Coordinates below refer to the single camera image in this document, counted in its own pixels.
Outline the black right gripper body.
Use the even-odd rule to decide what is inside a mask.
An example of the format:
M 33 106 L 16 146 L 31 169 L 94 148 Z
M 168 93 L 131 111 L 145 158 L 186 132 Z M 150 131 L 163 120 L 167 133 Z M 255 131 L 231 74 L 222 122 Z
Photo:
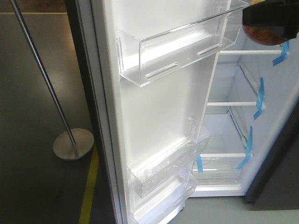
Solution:
M 299 32 L 299 2 L 297 0 L 264 0 L 242 10 L 242 24 L 268 30 L 286 40 Z

